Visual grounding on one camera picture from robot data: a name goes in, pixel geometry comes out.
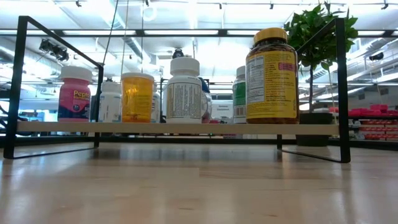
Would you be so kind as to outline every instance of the potted plant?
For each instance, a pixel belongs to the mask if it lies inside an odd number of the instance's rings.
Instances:
[[[284,29],[288,32],[288,44],[299,49],[306,41],[311,39],[322,27],[343,13],[341,11],[331,12],[330,4],[325,2],[317,5],[311,11],[303,11],[302,14],[294,14],[292,21],[285,24]],[[346,51],[348,52],[354,44],[350,39],[357,38],[358,31],[353,25],[358,18],[349,16],[349,9],[345,17],[345,37]],[[300,71],[302,67],[310,67],[310,94],[309,94],[309,113],[300,115],[300,124],[330,124],[332,115],[330,113],[312,113],[313,96],[313,71],[320,64],[328,71],[329,67],[336,62],[336,37],[334,29],[320,40],[308,47],[308,49],[298,56]],[[297,144],[302,146],[327,146],[328,136],[296,136]]]

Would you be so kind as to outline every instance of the green label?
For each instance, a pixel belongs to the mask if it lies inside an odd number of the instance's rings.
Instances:
[[[233,87],[234,106],[246,105],[246,83],[237,83]]]

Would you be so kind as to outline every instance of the plant pot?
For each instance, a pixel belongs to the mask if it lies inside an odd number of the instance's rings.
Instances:
[[[300,124],[331,124],[331,113],[304,113],[300,114]],[[296,134],[298,146],[327,146],[329,135],[301,135]]]

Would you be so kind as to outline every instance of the pink bottle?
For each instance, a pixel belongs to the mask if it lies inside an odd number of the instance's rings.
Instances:
[[[62,67],[59,78],[64,84],[60,89],[58,121],[89,121],[91,93],[88,85],[92,76],[91,71],[85,68]]]

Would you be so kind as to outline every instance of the amber pill bottle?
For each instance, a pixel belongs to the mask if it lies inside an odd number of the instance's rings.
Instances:
[[[254,36],[246,57],[246,121],[249,124],[298,124],[297,53],[286,31],[268,28]]]

